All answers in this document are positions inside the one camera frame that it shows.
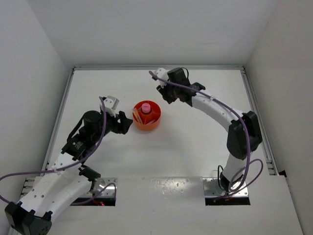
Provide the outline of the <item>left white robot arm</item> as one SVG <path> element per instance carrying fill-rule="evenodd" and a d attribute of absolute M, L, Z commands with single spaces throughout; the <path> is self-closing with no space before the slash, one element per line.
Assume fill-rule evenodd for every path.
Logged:
<path fill-rule="evenodd" d="M 97 194 L 100 173 L 85 165 L 103 137 L 126 134 L 133 121 L 123 111 L 87 111 L 67 138 L 49 170 L 17 203 L 9 202 L 5 214 L 21 235 L 45 235 L 56 217 L 81 195 Z"/>

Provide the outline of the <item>pink glue bottle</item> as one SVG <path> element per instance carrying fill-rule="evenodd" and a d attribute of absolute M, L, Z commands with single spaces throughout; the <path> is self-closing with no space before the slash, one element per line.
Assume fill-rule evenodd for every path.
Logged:
<path fill-rule="evenodd" d="M 149 103 L 143 103 L 141 106 L 141 112 L 144 114 L 149 114 L 151 112 L 152 108 Z"/>

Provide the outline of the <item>pink thin pencil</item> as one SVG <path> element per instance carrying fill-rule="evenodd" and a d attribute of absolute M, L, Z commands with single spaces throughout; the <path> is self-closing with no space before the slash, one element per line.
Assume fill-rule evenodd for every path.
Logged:
<path fill-rule="evenodd" d="M 134 116 L 136 117 L 137 121 L 138 121 L 139 123 L 143 124 L 144 121 L 143 121 L 142 118 L 141 118 L 140 112 L 138 112 L 138 111 L 133 111 L 133 113 L 134 113 Z"/>

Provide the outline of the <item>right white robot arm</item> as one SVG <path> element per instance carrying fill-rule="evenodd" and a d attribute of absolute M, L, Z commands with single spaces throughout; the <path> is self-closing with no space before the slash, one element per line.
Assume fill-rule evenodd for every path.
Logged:
<path fill-rule="evenodd" d="M 157 90 L 168 104 L 176 100 L 186 103 L 214 119 L 226 130 L 229 156 L 218 175 L 218 184 L 227 193 L 241 189 L 252 162 L 251 154 L 263 141 L 257 115 L 253 111 L 244 113 L 236 110 L 216 99 L 204 85 L 190 83 L 189 72 L 185 68 L 160 68 L 151 76 L 159 82 Z"/>

